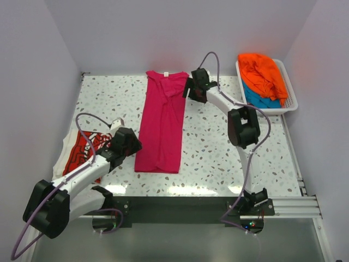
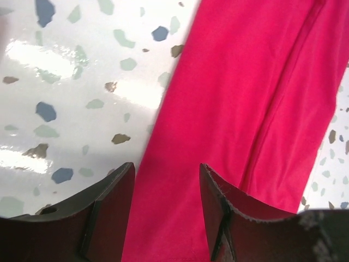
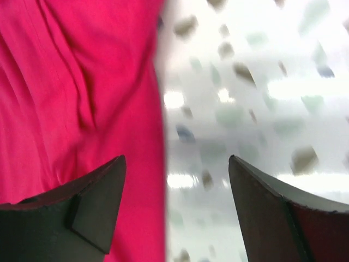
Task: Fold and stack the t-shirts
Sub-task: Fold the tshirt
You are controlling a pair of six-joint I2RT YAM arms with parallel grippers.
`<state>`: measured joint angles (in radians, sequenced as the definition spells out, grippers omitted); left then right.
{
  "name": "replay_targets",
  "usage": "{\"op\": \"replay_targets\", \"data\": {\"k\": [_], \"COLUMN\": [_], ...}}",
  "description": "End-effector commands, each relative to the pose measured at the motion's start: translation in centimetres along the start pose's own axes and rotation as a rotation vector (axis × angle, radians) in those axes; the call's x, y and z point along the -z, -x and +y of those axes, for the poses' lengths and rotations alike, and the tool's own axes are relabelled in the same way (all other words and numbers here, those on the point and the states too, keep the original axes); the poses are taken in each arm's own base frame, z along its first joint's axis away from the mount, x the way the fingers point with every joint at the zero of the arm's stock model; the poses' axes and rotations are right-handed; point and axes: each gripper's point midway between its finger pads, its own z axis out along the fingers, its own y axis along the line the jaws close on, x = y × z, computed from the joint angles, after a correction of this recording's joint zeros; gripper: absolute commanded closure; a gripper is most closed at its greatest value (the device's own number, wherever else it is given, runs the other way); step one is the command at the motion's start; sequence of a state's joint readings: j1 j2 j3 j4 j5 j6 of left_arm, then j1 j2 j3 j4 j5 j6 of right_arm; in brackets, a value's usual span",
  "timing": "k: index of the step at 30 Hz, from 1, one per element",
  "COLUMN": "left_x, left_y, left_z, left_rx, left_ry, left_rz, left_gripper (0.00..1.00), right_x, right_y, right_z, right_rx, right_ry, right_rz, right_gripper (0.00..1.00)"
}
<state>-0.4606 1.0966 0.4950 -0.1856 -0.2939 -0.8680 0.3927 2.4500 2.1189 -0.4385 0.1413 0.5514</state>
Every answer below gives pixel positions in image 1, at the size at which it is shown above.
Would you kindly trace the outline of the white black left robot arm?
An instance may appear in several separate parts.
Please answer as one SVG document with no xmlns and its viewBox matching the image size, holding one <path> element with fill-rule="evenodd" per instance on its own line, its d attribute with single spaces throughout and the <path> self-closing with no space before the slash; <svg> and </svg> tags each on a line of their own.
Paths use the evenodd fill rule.
<svg viewBox="0 0 349 262">
<path fill-rule="evenodd" d="M 142 148 L 131 128 L 120 127 L 105 146 L 94 150 L 88 161 L 52 182 L 39 181 L 33 188 L 23 220 L 47 237 L 59 236 L 68 223 L 90 212 L 116 213 L 110 191 L 92 182 L 120 166 Z"/>
</svg>

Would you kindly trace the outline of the magenta t shirt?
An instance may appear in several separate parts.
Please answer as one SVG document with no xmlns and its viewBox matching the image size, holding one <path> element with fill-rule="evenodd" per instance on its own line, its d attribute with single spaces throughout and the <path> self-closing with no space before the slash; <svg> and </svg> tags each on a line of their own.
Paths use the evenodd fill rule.
<svg viewBox="0 0 349 262">
<path fill-rule="evenodd" d="M 188 73 L 147 71 L 147 90 L 139 131 L 142 149 L 135 158 L 136 172 L 179 173 Z"/>
</svg>

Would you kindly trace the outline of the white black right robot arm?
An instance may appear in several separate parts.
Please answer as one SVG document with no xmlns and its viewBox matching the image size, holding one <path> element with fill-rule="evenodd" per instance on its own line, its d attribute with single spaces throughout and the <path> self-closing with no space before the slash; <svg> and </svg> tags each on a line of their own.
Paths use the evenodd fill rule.
<svg viewBox="0 0 349 262">
<path fill-rule="evenodd" d="M 183 97 L 204 104 L 209 102 L 226 115 L 228 138 L 238 151 L 244 176 L 241 193 L 232 207 L 238 206 L 241 211 L 256 214 L 268 200 L 267 190 L 260 182 L 260 165 L 255 157 L 256 149 L 261 145 L 257 110 L 225 94 L 218 82 L 210 81 L 203 68 L 191 72 Z"/>
</svg>

